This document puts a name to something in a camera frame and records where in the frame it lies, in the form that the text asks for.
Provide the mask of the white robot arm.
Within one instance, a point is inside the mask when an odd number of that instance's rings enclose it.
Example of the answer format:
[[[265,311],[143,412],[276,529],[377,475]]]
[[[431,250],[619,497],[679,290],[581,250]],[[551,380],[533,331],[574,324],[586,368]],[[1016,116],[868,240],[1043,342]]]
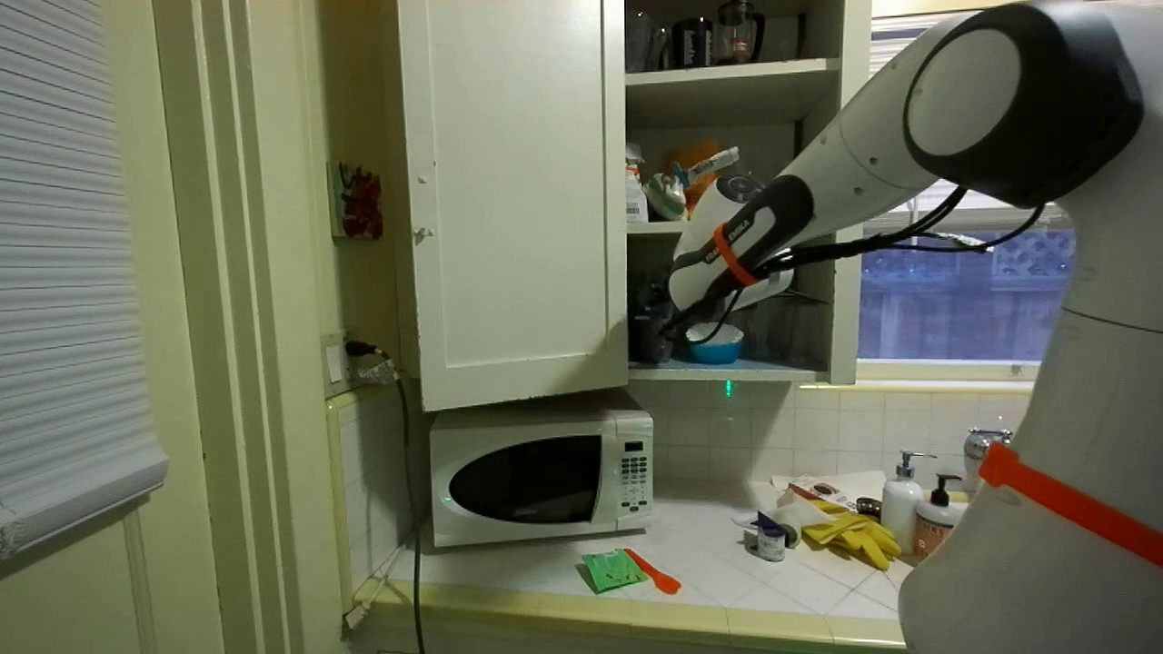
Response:
[[[934,26],[669,267],[689,320],[934,180],[1071,221],[1023,420],[900,580],[910,654],[1163,654],[1163,0]]]

